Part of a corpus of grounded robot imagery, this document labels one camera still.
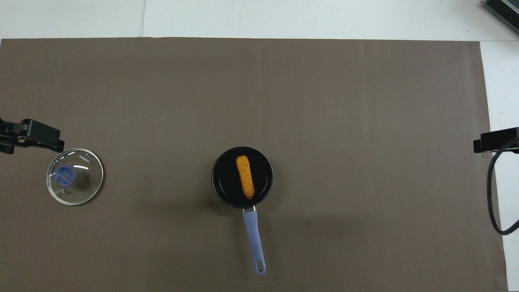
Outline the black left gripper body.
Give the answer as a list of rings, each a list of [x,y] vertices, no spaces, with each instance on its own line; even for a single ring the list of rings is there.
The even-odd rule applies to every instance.
[[[25,130],[25,120],[19,123],[0,119],[0,151],[6,155],[13,155],[15,147],[21,147],[24,139],[21,132]]]

